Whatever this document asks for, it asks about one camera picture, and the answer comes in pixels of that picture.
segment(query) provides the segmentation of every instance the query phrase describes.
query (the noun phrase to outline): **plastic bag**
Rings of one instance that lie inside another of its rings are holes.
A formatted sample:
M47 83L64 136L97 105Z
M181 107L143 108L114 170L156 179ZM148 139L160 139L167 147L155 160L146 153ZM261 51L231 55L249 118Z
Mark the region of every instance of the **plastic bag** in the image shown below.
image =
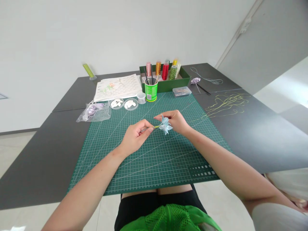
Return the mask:
M111 109L108 103L89 103L76 122L99 122L111 117Z

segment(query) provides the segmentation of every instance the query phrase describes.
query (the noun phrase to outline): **grid lines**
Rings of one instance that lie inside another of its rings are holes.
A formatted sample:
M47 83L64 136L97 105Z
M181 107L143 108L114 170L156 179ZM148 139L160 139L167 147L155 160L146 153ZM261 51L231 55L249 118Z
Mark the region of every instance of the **grid lines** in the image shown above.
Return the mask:
M172 92L158 93L156 101L139 105L134 111L112 110L111 118L92 122L84 141L68 191L71 190L101 159L117 147L129 125L146 119L154 126L153 117L178 109L187 123L222 147L230 147L193 95L175 98ZM143 191L181 184L217 180L211 166L184 136L155 129L141 148L119 166L105 195Z

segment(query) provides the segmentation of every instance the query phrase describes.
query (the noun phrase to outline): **green mesh bag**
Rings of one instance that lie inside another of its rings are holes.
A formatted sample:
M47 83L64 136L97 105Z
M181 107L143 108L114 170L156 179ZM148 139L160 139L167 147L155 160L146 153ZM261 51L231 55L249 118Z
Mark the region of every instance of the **green mesh bag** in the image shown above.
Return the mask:
M214 220L200 209L193 206L169 204L160 206L153 213L127 224L121 231L204 230L199 228L204 225L221 231Z

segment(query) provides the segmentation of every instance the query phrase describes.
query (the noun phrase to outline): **shoulder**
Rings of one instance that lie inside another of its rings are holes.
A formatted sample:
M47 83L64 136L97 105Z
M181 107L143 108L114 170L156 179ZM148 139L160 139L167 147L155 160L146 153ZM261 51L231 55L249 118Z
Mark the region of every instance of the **shoulder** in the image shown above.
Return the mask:
M252 211L256 231L260 230L308 230L308 216L281 204L263 203Z

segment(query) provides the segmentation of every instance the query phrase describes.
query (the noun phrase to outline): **person's leg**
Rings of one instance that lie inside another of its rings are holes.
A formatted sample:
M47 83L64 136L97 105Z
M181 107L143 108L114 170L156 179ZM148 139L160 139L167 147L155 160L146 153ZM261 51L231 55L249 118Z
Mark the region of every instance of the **person's leg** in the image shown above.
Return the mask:
M157 189L160 205L192 205L206 213L193 184Z
M129 192L129 193L124 193L121 194L121 200L125 197L129 197L129 196L134 196L134 195L138 195L138 194L143 194L143 193L157 193L157 189L151 189L151 190L145 190L145 191L139 191L139 192Z
M157 189L157 193L158 195L165 195L165 194L174 194L174 193L184 193L184 192L191 191L191 190L192 190L192 186L190 184L186 184L186 185Z
M156 189L122 194L115 220L115 231L120 230L139 217L151 214L159 206Z

